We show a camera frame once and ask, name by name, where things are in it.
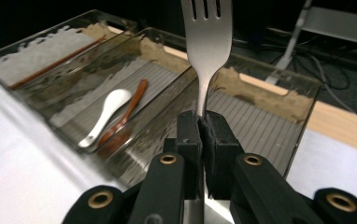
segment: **white table surface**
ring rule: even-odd
[[[310,198],[320,188],[357,197],[357,149],[306,129],[287,180]],[[0,87],[0,224],[61,223],[82,192],[101,184],[121,187]]]

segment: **silver fork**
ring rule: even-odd
[[[231,0],[181,0],[181,7],[188,59],[199,79],[196,114],[204,118],[210,80],[231,52],[232,3]]]

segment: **brass screw insert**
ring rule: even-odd
[[[252,155],[245,156],[244,160],[250,165],[261,165],[261,163],[263,162],[261,158]]]
[[[107,205],[109,205],[112,202],[113,195],[111,191],[109,190],[101,190],[94,195],[92,195],[91,198],[88,200],[88,205],[91,208],[102,208]]]
[[[338,194],[331,193],[326,196],[327,202],[334,206],[335,208],[345,211],[345,212],[354,212],[357,210],[356,203],[354,203],[348,197]]]
[[[177,161],[177,158],[173,155],[163,155],[159,158],[159,161],[165,165],[173,164]]]

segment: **clear plastic tray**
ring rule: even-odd
[[[102,42],[119,44],[136,32],[133,21],[88,11],[0,49],[0,83],[10,91],[37,90],[97,57]]]
[[[278,78],[275,86],[265,82],[272,73]],[[231,54],[210,84],[207,110],[225,116],[246,152],[266,157],[286,175],[320,86],[316,79],[276,72],[269,64]],[[94,156],[124,184],[138,183],[152,157],[162,152],[164,139],[176,137],[176,116],[195,109],[197,90],[196,73],[190,68]]]
[[[29,82],[12,93],[96,169],[131,187],[145,177],[164,139],[176,137],[177,115],[195,109],[198,84],[185,54],[178,56],[185,52],[182,37],[148,28],[121,38],[109,39],[98,45],[97,54],[89,50],[43,77],[66,71],[64,76]],[[265,82],[271,74],[278,79],[275,86]],[[90,147],[79,147],[107,95],[116,89],[134,93],[143,78],[149,86],[127,124],[100,146],[96,140]],[[210,84],[207,109],[225,116],[245,151],[266,157],[286,175],[320,87],[316,79],[275,71],[233,53]],[[127,106],[111,117],[105,130]]]

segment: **chopstick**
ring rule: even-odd
[[[12,84],[11,86],[9,86],[10,89],[12,89],[13,91],[15,91],[16,89],[20,88],[21,86],[23,86],[24,84],[28,83],[29,81],[32,81],[34,79],[36,79],[37,77],[40,77],[42,74],[48,72],[49,70],[57,67],[59,64],[64,63],[65,61],[67,61],[68,59],[80,54],[81,52],[85,51],[86,49],[91,48],[92,46],[95,45],[99,45],[101,44],[105,39],[105,36],[103,35],[102,37],[100,37],[99,39],[93,41],[92,43],[70,53],[69,55],[63,57],[62,59],[56,61],[55,63],[52,63],[46,67],[44,67],[43,69],[33,73],[31,76],[29,77],[25,77],[24,79],[16,82],[15,84]]]

